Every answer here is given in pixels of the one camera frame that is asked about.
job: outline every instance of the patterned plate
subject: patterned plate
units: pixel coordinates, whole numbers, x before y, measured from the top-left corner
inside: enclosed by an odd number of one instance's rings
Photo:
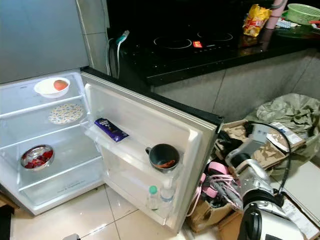
[[[69,124],[77,121],[85,110],[79,104],[62,104],[49,113],[49,121],[53,124]]]

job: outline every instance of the white bowl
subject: white bowl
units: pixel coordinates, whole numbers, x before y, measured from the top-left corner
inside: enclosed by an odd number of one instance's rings
[[[60,91],[55,89],[54,82],[57,80],[65,81],[68,84],[68,86],[66,86],[66,88],[64,88]],[[70,81],[67,78],[65,78],[65,77],[51,77],[51,78],[47,78],[45,80],[38,82],[34,86],[33,89],[36,93],[40,94],[41,96],[43,96],[45,98],[55,99],[55,98],[59,98],[59,97],[62,97],[63,95],[65,95],[69,91],[69,86],[70,86]]]

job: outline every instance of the white cable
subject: white cable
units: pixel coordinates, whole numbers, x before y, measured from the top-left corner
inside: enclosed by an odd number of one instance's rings
[[[111,67],[109,65],[109,49],[110,49],[110,41],[113,38],[110,38],[108,42],[106,43],[106,48],[105,48],[105,66],[106,66],[106,74],[111,75]]]
[[[119,79],[119,74],[120,74],[120,61],[119,61],[119,52],[120,52],[120,45],[122,42],[119,42],[117,49],[116,49],[116,59],[117,59],[117,72],[116,72],[116,78]]]

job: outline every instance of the black cup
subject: black cup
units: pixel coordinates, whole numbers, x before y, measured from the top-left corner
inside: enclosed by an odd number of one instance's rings
[[[149,155],[151,165],[163,173],[170,172],[179,162],[177,149],[169,144],[157,144],[152,148],[147,147],[145,151]]]

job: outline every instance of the red indicator light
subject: red indicator light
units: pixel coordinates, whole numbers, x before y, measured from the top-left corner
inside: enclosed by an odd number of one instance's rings
[[[202,48],[202,44],[201,44],[200,41],[193,41],[193,46],[194,46],[195,48]]]

